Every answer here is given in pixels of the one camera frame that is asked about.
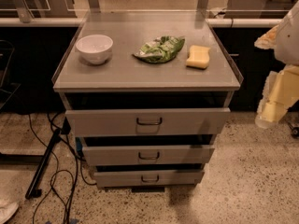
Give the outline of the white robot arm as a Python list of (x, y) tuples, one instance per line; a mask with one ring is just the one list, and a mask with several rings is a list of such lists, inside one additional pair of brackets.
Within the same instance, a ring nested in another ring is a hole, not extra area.
[(285, 64), (281, 71), (271, 71), (263, 86), (255, 124), (267, 129), (278, 124), (288, 109), (299, 101), (299, 2), (280, 24), (260, 36), (254, 46), (272, 49), (275, 58)]

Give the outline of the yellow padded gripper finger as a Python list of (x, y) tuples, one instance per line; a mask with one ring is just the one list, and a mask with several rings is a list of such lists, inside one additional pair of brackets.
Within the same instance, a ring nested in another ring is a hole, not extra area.
[(275, 126), (298, 100), (299, 67), (286, 65), (279, 72), (271, 71), (264, 83), (255, 124), (263, 129)]

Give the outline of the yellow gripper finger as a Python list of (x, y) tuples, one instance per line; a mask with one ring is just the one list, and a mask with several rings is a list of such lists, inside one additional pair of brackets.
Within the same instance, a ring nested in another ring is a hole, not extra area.
[(274, 49), (276, 47), (277, 30), (278, 26), (276, 25), (260, 36), (254, 42), (254, 46), (258, 49)]

